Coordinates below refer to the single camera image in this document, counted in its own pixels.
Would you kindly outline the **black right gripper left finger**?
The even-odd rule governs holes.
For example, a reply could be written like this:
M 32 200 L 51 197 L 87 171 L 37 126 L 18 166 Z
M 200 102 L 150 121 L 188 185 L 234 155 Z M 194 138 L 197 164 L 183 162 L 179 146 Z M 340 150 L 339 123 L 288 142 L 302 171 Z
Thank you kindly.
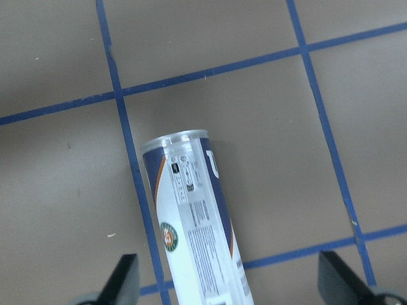
M 121 256 L 100 292 L 83 294 L 71 304 L 137 304 L 140 298 L 140 273 L 137 254 Z

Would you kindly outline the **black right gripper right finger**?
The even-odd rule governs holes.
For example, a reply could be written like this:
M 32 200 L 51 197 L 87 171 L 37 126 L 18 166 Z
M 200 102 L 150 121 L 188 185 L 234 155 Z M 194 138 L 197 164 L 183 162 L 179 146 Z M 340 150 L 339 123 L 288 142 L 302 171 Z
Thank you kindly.
M 334 251 L 319 252 L 317 287 L 324 304 L 406 304 L 400 294 L 365 284 Z

